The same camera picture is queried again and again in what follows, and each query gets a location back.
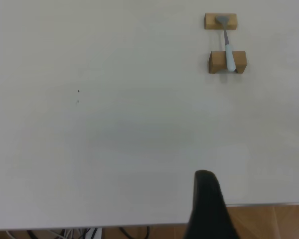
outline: tool handle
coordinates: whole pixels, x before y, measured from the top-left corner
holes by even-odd
[[[230,44],[225,45],[225,50],[226,50],[227,69],[228,71],[235,71],[236,64],[235,64],[233,52],[231,50],[231,45]]]

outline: black object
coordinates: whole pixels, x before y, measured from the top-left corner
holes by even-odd
[[[128,239],[135,239],[135,238],[131,237],[131,235],[128,234],[126,232],[126,230],[124,230],[124,228],[119,228],[119,229]],[[144,237],[144,239],[148,239],[150,236],[150,227],[146,227],[146,230],[147,230],[147,232],[146,232],[146,236]]]
[[[83,234],[81,236],[79,236],[78,239],[80,239],[80,238],[85,239],[85,235],[86,235],[86,233],[88,233],[89,230],[90,230],[90,228],[89,229],[84,229]]]
[[[91,236],[91,239],[94,239],[94,237],[95,237],[95,234],[96,234],[96,232],[98,231],[98,229],[97,228],[95,228],[94,229],[94,231],[93,231],[93,233],[92,233],[92,236]]]
[[[194,180],[193,210],[184,239],[239,239],[215,174],[196,171]]]

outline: white cable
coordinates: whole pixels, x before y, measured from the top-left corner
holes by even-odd
[[[12,235],[10,234],[9,231],[5,231],[5,232],[6,232],[6,234],[7,234],[11,239],[16,239],[14,236],[12,236]]]
[[[66,238],[66,237],[64,237],[64,236],[62,236],[62,235],[60,235],[60,234],[58,234],[58,233],[56,233],[54,231],[51,231],[51,230],[47,230],[47,231],[50,232],[50,233],[52,233],[52,234],[54,234],[54,235],[56,235],[56,236],[58,236],[58,237],[60,237],[60,238],[68,239],[68,238]]]
[[[71,233],[71,230],[69,230],[68,232],[65,232],[65,233],[64,233],[65,237],[68,238],[69,235],[70,235],[70,233]]]
[[[70,232],[71,232],[70,233],[70,239],[72,239],[73,238],[73,229]]]
[[[81,229],[76,229],[76,231],[78,232],[79,236],[82,235],[82,233],[81,233]]]

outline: black cable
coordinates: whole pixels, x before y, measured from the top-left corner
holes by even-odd
[[[26,232],[28,233],[28,235],[29,235],[29,237],[30,237],[31,239],[39,239],[39,238],[33,233],[33,231],[31,231],[31,230],[27,230]],[[60,235],[61,235],[61,236],[65,236],[64,233],[65,233],[65,230],[63,229],[63,230],[61,231]]]
[[[95,234],[96,234],[96,232],[98,231],[98,229],[97,228],[95,228],[94,229],[94,231],[93,231],[93,233],[92,233],[92,236],[91,236],[91,239],[94,239],[94,237],[95,237]]]
[[[84,229],[84,232],[83,232],[83,234],[82,235],[80,235],[79,236],[79,238],[78,239],[80,239],[80,238],[83,238],[83,239],[85,239],[85,235],[86,235],[86,233],[88,233],[88,231],[90,230],[90,228],[89,229]]]
[[[119,229],[124,234],[124,236],[126,236],[128,239],[135,239],[135,238],[131,237],[131,235],[128,234],[126,232],[126,230],[124,230],[124,228],[119,228]],[[146,236],[144,237],[144,239],[148,239],[150,236],[150,227],[146,227],[146,230],[147,230],[147,232],[146,232]]]

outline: cable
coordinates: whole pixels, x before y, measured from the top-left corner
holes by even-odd
[[[34,234],[33,231],[31,231],[31,230],[27,230],[26,232],[28,233],[28,235],[29,235],[29,237],[30,237],[31,239],[38,239],[38,237]],[[65,229],[62,229],[62,231],[61,231],[61,236],[64,236],[65,232],[66,232],[66,230],[65,230]]]
[[[94,239],[94,237],[95,237],[95,234],[96,234],[96,232],[98,231],[98,229],[97,228],[95,228],[94,229],[94,231],[93,231],[93,233],[92,233],[92,236],[91,236],[91,239]]]
[[[86,235],[86,233],[88,233],[88,231],[90,230],[90,228],[89,229],[84,229],[84,232],[83,232],[83,234],[82,235],[80,235],[79,236],[79,238],[78,239],[81,239],[81,238],[83,238],[83,239],[85,239],[85,235]]]
[[[131,235],[128,234],[126,232],[126,230],[124,230],[124,228],[119,228],[119,229],[124,234],[124,236],[126,236],[128,239],[135,239],[135,238],[131,237]],[[146,227],[146,230],[147,230],[147,232],[146,232],[146,236],[144,237],[144,239],[148,239],[150,236],[150,227]]]
[[[5,232],[11,239],[16,239],[9,231],[5,231]]]
[[[60,234],[58,234],[58,233],[56,233],[54,231],[51,231],[51,230],[47,230],[47,231],[50,232],[50,233],[52,233],[52,234],[54,234],[54,235],[56,235],[56,236],[58,236],[58,237],[60,237],[60,238],[68,239],[68,238],[66,238],[66,237],[64,237],[64,236],[62,236],[62,235],[60,235]]]
[[[31,230],[27,230],[26,232],[28,233],[28,235],[29,235],[29,237],[30,237],[31,239],[38,239],[38,238],[36,237],[36,235],[35,235]]]

